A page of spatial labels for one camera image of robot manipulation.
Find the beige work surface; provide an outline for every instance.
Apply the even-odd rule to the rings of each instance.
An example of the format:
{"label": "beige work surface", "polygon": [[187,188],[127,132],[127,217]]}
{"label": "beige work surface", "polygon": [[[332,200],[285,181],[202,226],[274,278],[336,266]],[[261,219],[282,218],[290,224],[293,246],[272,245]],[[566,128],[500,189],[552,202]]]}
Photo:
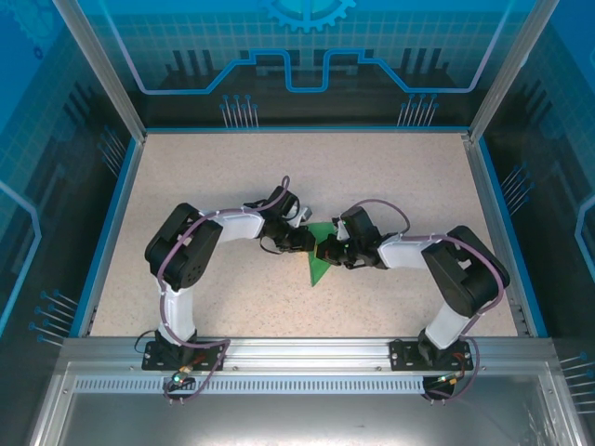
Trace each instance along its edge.
{"label": "beige work surface", "polygon": [[[93,335],[135,336],[157,327],[158,292],[144,250],[174,207],[222,209],[268,197],[283,175],[330,221],[365,198],[409,215],[410,234],[469,226],[489,246],[482,208],[460,135],[150,135],[93,325]],[[382,233],[403,221],[366,206]],[[310,285],[305,253],[274,256],[258,241],[217,247],[194,291],[194,320],[205,336],[415,336],[443,303],[423,269],[332,267]],[[506,299],[473,335],[516,335]]]}

